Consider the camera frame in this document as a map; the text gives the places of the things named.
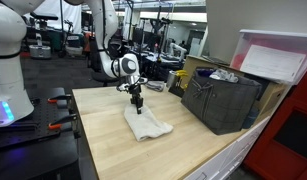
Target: laboratory floor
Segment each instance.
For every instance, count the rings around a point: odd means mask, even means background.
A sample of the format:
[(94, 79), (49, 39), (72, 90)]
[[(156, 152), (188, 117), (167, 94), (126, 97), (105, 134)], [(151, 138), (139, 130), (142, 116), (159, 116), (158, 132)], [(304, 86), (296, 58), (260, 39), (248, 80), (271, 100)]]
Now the laboratory floor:
[[(32, 60), (21, 58), (26, 89), (63, 87), (67, 93), (72, 89), (102, 87), (103, 83), (91, 79), (92, 69), (87, 68), (84, 58)], [(228, 180), (259, 180), (258, 176), (239, 167)]]

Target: wooden tabletop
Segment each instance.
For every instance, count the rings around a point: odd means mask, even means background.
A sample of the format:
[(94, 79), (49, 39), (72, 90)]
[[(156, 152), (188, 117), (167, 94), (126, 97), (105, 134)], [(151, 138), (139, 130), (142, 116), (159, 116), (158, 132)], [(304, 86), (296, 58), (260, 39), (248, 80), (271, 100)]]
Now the wooden tabletop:
[(130, 94), (115, 87), (73, 90), (98, 176), (103, 179), (180, 179), (245, 133), (217, 136), (167, 92), (142, 87), (156, 118), (170, 134), (137, 142), (124, 119)]

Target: white towel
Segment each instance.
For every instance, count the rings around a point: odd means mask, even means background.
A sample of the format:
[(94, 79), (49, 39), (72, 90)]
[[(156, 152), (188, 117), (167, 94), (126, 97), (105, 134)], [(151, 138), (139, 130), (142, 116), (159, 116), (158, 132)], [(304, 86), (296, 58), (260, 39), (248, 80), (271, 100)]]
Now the white towel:
[(145, 105), (142, 107), (142, 113), (137, 114), (135, 105), (128, 104), (125, 107), (124, 117), (137, 141), (143, 141), (149, 137), (156, 138), (173, 130), (172, 125), (157, 120)]

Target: white cabinet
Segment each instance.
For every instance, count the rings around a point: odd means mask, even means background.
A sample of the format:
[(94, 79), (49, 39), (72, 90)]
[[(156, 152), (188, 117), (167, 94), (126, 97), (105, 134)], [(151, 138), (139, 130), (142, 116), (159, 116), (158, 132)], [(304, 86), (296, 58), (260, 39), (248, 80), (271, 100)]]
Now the white cabinet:
[(218, 180), (227, 178), (243, 161), (270, 117), (251, 128), (185, 179)]

